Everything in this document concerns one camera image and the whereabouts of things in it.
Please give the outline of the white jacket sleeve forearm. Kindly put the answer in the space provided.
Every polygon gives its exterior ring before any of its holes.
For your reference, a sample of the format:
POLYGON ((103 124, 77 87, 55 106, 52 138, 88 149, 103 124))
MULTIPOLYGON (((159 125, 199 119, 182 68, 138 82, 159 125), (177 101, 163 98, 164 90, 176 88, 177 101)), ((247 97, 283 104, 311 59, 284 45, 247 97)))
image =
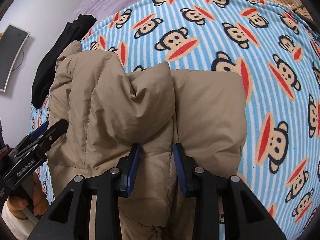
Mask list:
POLYGON ((7 202, 3 206, 1 216, 10 231, 19 240, 27 239, 35 226, 29 219, 15 217, 9 210, 7 202))

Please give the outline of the person's left hand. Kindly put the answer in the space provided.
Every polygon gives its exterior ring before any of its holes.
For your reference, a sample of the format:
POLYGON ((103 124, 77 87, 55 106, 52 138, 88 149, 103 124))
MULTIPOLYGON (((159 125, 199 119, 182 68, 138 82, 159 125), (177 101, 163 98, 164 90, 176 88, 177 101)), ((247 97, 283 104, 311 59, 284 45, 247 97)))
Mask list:
MULTIPOLYGON (((42 191, 42 185, 39 180, 39 176, 36 172, 33 172, 30 178, 33 178, 31 190, 31 199, 33 200, 33 214, 34 216, 42 216, 48 209, 49 204, 46 199, 46 194, 42 191)), ((28 205, 28 201, 18 197, 10 195, 7 200, 7 206, 9 211, 18 219, 26 219, 27 217, 23 214, 22 210, 28 205)))

